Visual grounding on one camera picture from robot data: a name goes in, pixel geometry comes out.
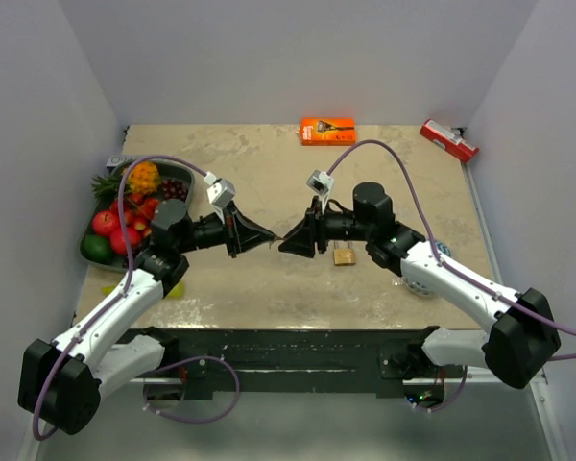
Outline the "small silver key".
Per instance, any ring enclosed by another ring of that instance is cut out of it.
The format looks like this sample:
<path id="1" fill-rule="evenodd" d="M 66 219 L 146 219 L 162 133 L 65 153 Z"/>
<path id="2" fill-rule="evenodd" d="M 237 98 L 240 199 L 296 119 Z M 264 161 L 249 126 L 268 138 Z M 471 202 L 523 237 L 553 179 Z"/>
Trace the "small silver key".
<path id="1" fill-rule="evenodd" d="M 283 238 L 279 235 L 275 235 L 274 239 L 269 242 L 269 249 L 272 249 L 275 244 L 281 244 L 283 242 Z"/>

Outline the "brass padlock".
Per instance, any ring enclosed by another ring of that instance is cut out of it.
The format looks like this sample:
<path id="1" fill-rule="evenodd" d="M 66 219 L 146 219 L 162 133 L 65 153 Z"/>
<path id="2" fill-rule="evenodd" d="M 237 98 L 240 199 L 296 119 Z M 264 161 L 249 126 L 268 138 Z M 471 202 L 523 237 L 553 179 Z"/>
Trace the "brass padlock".
<path id="1" fill-rule="evenodd" d="M 337 267 L 356 264 L 356 253 L 351 241 L 333 242 L 333 263 Z"/>

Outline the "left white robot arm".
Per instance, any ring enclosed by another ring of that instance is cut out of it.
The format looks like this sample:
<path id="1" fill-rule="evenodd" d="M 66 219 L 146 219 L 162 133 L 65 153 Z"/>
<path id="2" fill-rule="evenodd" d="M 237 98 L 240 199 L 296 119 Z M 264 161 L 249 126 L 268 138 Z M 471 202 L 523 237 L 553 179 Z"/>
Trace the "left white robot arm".
<path id="1" fill-rule="evenodd" d="M 172 375 L 180 354 L 158 335 L 138 336 L 120 351 L 114 344 L 178 284 L 189 267 L 186 253 L 224 246 L 235 257 L 275 240 L 234 203 L 197 221 L 176 199 L 160 203 L 144 248 L 111 294 L 68 331 L 50 342 L 36 339 L 24 351 L 18 405 L 35 422 L 73 435 L 111 390 L 150 371 Z"/>

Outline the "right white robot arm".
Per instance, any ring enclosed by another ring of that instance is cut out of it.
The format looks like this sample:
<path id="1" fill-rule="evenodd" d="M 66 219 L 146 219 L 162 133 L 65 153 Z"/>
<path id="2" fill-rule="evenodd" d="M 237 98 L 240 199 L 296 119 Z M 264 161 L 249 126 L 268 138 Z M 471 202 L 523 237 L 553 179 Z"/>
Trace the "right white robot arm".
<path id="1" fill-rule="evenodd" d="M 467 314 L 478 330 L 431 330 L 408 354 L 411 371 L 432 376 L 442 366 L 486 368 L 501 382 L 524 388 L 560 348 L 546 297 L 518 293 L 437 253 L 422 234 L 397 221 L 382 185 L 361 182 L 351 209 L 334 211 L 316 197 L 283 238 L 283 253 L 312 258 L 331 241 L 362 241 L 378 267 L 432 292 Z"/>

